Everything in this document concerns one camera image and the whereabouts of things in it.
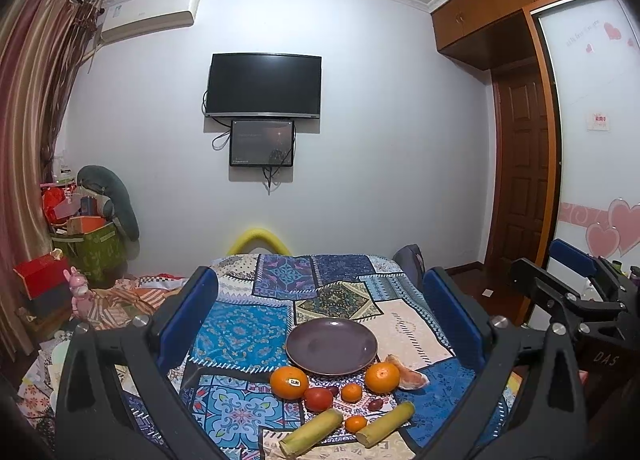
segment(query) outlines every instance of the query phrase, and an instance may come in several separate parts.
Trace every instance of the green storage box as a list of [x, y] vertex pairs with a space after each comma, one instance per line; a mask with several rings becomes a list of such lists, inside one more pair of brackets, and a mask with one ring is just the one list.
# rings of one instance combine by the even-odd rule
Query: green storage box
[[103, 282], [105, 270], [114, 269], [126, 260], [124, 245], [113, 222], [83, 235], [55, 234], [51, 241], [90, 283]]

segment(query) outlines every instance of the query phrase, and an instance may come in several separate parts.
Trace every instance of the pink plush toy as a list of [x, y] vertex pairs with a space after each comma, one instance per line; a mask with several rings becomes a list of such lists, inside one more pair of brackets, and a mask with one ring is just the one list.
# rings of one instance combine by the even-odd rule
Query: pink plush toy
[[73, 298], [71, 299], [71, 308], [74, 316], [82, 321], [86, 321], [89, 311], [92, 307], [92, 300], [95, 294], [89, 289], [89, 281], [86, 276], [79, 273], [75, 267], [71, 267], [71, 273], [64, 271], [66, 281], [69, 282], [69, 289]]

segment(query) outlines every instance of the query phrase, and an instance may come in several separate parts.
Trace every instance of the white wall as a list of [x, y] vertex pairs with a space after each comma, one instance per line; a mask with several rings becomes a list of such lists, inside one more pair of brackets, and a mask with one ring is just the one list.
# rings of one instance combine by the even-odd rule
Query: white wall
[[[322, 56], [321, 121], [298, 124], [289, 182], [230, 169], [200, 112], [213, 52]], [[188, 275], [250, 227], [295, 254], [478, 257], [485, 85], [439, 55], [431, 17], [390, 0], [201, 0], [191, 28], [101, 49], [79, 72], [65, 156], [111, 168], [140, 223], [134, 273]]]

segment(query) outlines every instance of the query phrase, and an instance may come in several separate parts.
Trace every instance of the metal bolt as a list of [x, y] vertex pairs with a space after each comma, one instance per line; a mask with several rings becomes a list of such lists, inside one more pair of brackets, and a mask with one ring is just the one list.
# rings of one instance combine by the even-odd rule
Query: metal bolt
[[149, 323], [149, 316], [146, 314], [139, 314], [133, 318], [133, 326], [143, 327]]
[[495, 328], [507, 328], [509, 326], [509, 320], [503, 315], [495, 315], [491, 318], [491, 324]]
[[78, 323], [75, 332], [76, 334], [86, 334], [89, 332], [89, 325], [87, 323]]
[[553, 325], [551, 325], [551, 330], [553, 330], [556, 335], [566, 334], [566, 328], [562, 323], [553, 323]]

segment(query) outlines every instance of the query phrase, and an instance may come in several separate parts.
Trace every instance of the television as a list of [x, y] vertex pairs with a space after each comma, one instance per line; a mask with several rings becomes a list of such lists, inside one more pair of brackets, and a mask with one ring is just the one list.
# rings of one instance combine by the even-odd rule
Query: television
[[320, 56], [214, 54], [207, 117], [319, 117]]
[[234, 119], [231, 121], [229, 166], [293, 166], [293, 121]]

